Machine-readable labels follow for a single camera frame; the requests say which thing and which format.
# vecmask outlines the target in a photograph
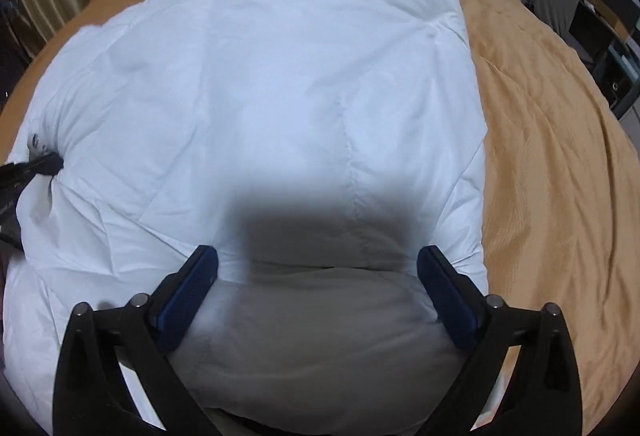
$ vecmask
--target white duvet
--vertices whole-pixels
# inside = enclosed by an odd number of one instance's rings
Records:
[[[306,434],[411,430],[464,359],[419,249],[487,292],[485,131],[458,0],[146,0],[83,28],[12,152],[37,134],[65,167],[18,205],[10,383],[51,431],[74,304],[150,293],[207,244],[219,279],[171,360],[202,406]]]

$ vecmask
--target blue gripper pad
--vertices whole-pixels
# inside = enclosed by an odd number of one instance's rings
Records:
[[[148,323],[163,355],[175,351],[218,277],[218,253],[199,246],[177,273],[167,275],[152,295]]]
[[[475,349],[482,323],[482,294],[461,275],[435,246],[418,253],[418,279],[433,302],[453,344],[467,352]]]

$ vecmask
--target metal bolt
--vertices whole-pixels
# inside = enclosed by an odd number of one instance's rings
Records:
[[[502,308],[504,306],[504,299],[493,293],[491,295],[487,295],[485,301],[491,308]]]
[[[551,315],[560,315],[562,313],[562,310],[555,302],[546,303],[545,310],[548,311]]]
[[[136,308],[140,308],[141,306],[144,306],[148,300],[149,296],[146,293],[137,293],[131,298],[129,304]]]
[[[79,302],[74,306],[72,311],[73,315],[80,317],[89,311],[89,304],[86,302]]]

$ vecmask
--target bed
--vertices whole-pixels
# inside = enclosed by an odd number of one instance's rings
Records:
[[[140,1],[92,0],[47,44],[0,117],[0,155],[62,45]],[[490,290],[514,306],[561,305],[586,434],[640,359],[638,155],[575,52],[518,0],[460,2],[488,125],[482,242]]]

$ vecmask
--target floor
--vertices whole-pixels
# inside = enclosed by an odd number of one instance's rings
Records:
[[[625,116],[620,119],[620,124],[640,153],[640,100],[625,113]]]

